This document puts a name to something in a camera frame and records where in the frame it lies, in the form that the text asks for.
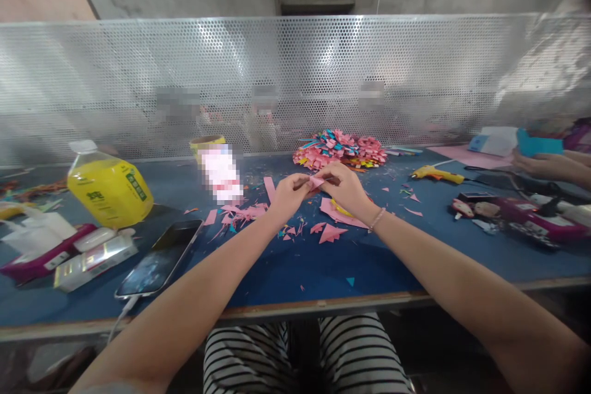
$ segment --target yellow glue gun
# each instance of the yellow glue gun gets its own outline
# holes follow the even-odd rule
[[[411,174],[413,179],[422,179],[424,177],[433,177],[436,180],[449,180],[450,182],[454,182],[456,184],[460,184],[464,181],[464,176],[459,174],[452,174],[451,172],[447,171],[440,171],[439,169],[435,169],[431,165],[425,165],[418,168],[415,172]]]

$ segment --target hand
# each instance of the hand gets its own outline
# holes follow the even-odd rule
[[[330,194],[340,207],[366,225],[369,226],[379,214],[380,208],[368,198],[357,173],[342,163],[334,162],[325,166],[315,177],[327,180],[320,188]]]
[[[591,169],[571,158],[558,154],[538,154],[534,158],[513,150],[513,165],[536,179],[559,180],[580,184],[591,175]]]
[[[302,201],[308,197],[311,186],[309,175],[292,174],[287,176],[277,185],[269,212],[279,214],[289,220],[296,213]]]

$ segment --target blue work table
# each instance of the blue work table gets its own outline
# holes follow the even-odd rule
[[[588,284],[591,275],[591,251],[584,248],[564,250],[555,254],[503,232],[489,236],[469,220],[454,221],[449,204],[462,191],[489,190],[498,195],[517,196],[512,191],[489,188],[479,183],[454,185],[429,179],[411,180],[409,174],[425,164],[446,160],[431,151],[416,157],[390,157],[383,167],[360,174],[370,197],[380,206],[409,223],[448,243],[490,270],[523,289]],[[81,288],[64,294],[52,288],[52,278],[40,279],[15,287],[0,276],[0,340],[27,337],[59,336],[84,332],[108,331],[123,307],[113,297],[116,288],[129,271],[145,255],[152,244],[172,223],[179,220],[205,219],[209,211],[219,207],[203,186],[194,160],[136,163],[155,197],[150,216],[138,223],[136,240],[140,252]],[[474,177],[458,162],[441,167],[450,172]],[[275,185],[286,175],[309,172],[293,164],[290,156],[256,156],[244,159],[241,174],[249,189],[247,204],[268,202],[263,177],[272,176]],[[65,177],[67,168],[37,168],[27,175],[15,177],[22,186],[52,183]],[[414,189],[421,203],[405,199],[402,184]],[[223,314],[223,323],[245,323],[314,313],[318,316],[337,312],[354,312],[391,308],[394,305],[425,300],[428,296],[406,267],[367,230],[339,224],[348,232],[334,243],[318,244],[320,234],[310,234],[310,227],[319,222],[333,223],[320,211],[315,196],[304,202],[288,223],[297,227],[299,219],[307,223],[303,235],[293,241],[277,236],[238,286]],[[93,222],[90,214],[69,192],[60,195],[63,207],[59,212],[71,223]],[[187,215],[187,209],[198,211]],[[423,217],[405,208],[420,211]],[[195,266],[219,247],[233,233],[212,241],[221,228],[222,216],[204,227],[181,272]],[[7,234],[0,228],[0,236]],[[15,254],[0,244],[0,264]],[[354,278],[353,286],[347,281]],[[143,299],[132,314],[144,309],[151,299]]]

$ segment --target yellow cup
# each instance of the yellow cup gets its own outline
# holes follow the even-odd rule
[[[191,147],[193,156],[195,156],[195,160],[199,162],[198,152],[200,149],[208,145],[224,145],[225,143],[226,138],[223,135],[206,135],[205,137],[198,137],[197,139],[191,140],[189,146]]]

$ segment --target black and white striped shorts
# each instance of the black and white striped shorts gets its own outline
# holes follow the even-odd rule
[[[334,393],[412,393],[375,313],[328,317],[320,324],[320,365]],[[207,338],[203,392],[298,393],[287,357],[285,323],[213,330]]]

